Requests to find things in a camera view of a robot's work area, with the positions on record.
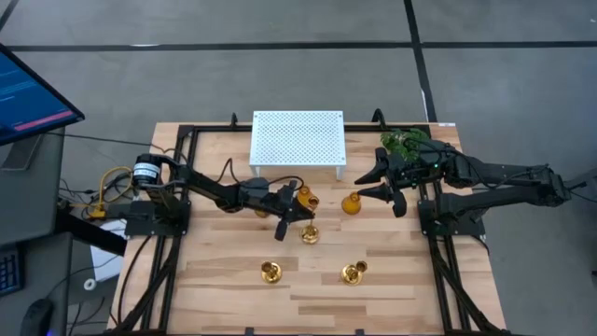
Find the monitor screen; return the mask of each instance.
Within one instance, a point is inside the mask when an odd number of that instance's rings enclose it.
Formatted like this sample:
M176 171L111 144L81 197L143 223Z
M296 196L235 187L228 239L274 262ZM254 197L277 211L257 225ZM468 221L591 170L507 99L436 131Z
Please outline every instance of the monitor screen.
M2 51L0 145L84 118L48 83L16 59L16 56L6 50Z

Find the wooden table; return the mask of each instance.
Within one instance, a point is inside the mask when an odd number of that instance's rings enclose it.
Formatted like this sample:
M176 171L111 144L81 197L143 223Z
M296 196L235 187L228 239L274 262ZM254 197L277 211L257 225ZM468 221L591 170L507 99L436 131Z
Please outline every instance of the wooden table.
M153 143L174 147L178 126L159 123ZM433 138L460 149L454 126L429 126ZM201 133L194 168L217 178L226 160L233 158L236 176L250 178L250 142L250 133ZM404 190L409 209L402 218L393 216L391 204L369 198L362 200L356 216L340 208L342 198L358 189L353 181L373 167L374 149L380 145L378 133L347 133L348 164L341 182L336 181L333 169L263 169L266 178L297 173L319 197L314 225L321 238L316 245L305 245L299 239L306 222L292 224L285 240L278 242L273 239L277 218L262 219L250 210L225 214L211 201L191 193L192 219L180 250L168 332L239 334L254 327L256 333L277 334L354 334L355 329L367 334L443 334L429 247L417 218L418 191ZM229 174L223 183L232 183ZM443 189L471 192L446 185ZM114 315L124 274L143 240L131 239L127 246ZM152 238L146 245L132 270L124 313L146 289L155 241ZM465 289L489 320L504 328L487 251L469 237L454 237L454 242ZM284 275L277 285L261 280L264 260L282 266ZM340 281L340 270L358 260L366 261L368 270L360 286L347 287ZM158 325L161 291L152 327ZM457 328L455 300L448 292Z

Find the monitor stand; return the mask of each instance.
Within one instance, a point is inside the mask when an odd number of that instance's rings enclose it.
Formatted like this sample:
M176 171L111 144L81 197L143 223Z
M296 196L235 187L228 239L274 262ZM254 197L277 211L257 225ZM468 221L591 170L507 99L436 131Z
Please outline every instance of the monitor stand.
M12 145L0 147L0 162L2 171L24 171L29 168L35 151L41 144L43 134L34 135L19 140Z

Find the white rack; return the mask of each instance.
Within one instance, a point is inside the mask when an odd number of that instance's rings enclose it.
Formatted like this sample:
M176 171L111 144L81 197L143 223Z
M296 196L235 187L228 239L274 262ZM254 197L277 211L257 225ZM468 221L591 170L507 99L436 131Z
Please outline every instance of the white rack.
M255 111L249 165L259 176L267 166L346 167L342 111Z

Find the computer mouse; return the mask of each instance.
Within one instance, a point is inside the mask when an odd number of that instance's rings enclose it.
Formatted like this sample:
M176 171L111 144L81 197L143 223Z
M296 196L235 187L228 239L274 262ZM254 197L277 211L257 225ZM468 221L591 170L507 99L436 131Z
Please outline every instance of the computer mouse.
M54 305L48 299L33 302L21 322L21 336L47 336Z

